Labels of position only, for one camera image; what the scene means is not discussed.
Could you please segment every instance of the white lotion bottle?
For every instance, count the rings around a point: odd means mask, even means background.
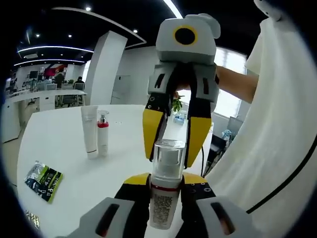
[[[98,155],[100,157],[106,157],[108,153],[108,131],[109,123],[106,119],[107,111],[98,111],[99,119],[97,123],[97,147]]]
[[[98,106],[81,107],[84,141],[88,159],[97,157],[97,108]]]
[[[151,176],[150,226],[167,230],[172,224],[183,178],[183,141],[159,140],[155,143]]]

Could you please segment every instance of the white cloth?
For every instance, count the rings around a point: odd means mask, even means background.
[[[266,19],[247,68],[259,82],[245,123],[207,176],[216,195],[248,210],[297,168],[317,134],[317,73],[301,36]],[[280,238],[304,209],[317,181],[317,152],[279,194],[252,213],[264,237]]]

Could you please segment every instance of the ceiling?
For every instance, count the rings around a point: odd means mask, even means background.
[[[265,19],[265,15],[256,8],[253,1],[230,1],[230,4],[228,1],[219,0],[172,1],[183,17],[187,14],[208,13],[216,18],[221,25],[221,37],[216,40],[216,44],[247,55],[250,54],[260,33],[259,23]],[[26,30],[25,36],[17,46],[17,51],[36,46],[67,46],[93,51],[98,38],[109,30],[127,37],[127,47],[143,42],[131,32],[89,14],[109,18],[130,30],[137,29],[138,35],[146,43],[134,48],[153,46],[159,25],[165,19],[175,17],[163,0],[56,0],[54,6],[77,8],[83,12],[43,9],[41,17]],[[87,6],[91,7],[90,12],[85,11]],[[30,54],[37,54],[38,57],[24,58]],[[83,64],[91,57],[92,53],[81,50],[41,48],[17,53],[14,63],[60,59],[80,61],[63,61],[63,63]],[[16,67],[43,63],[44,61],[35,61],[19,64]]]

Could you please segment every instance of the camera lens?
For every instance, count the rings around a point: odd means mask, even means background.
[[[180,28],[175,32],[175,39],[182,45],[190,45],[195,41],[195,33],[188,28]]]

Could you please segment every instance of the white table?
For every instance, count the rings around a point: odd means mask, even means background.
[[[39,216],[45,237],[71,233],[78,227],[83,214],[106,197],[114,197],[127,178],[152,171],[152,163],[144,152],[144,106],[107,105],[99,109],[110,112],[106,159],[87,159],[80,107],[36,113],[28,122],[17,165],[18,197],[24,209]],[[185,140],[186,125],[180,126],[170,120],[164,138]],[[210,143],[211,133],[204,144],[206,159]],[[52,204],[24,183],[36,160],[63,173]],[[201,163],[202,157],[198,155],[187,171],[200,174]],[[173,230],[182,224],[180,211],[179,204],[172,229],[161,231],[148,226],[145,237],[173,237]]]
[[[39,91],[34,93],[24,93],[15,97],[6,99],[2,106],[2,143],[18,138],[21,126],[20,122],[23,121],[23,108],[22,102],[25,100],[40,98],[40,111],[55,109],[55,96],[59,95],[86,95],[87,93],[80,90],[51,90]]]

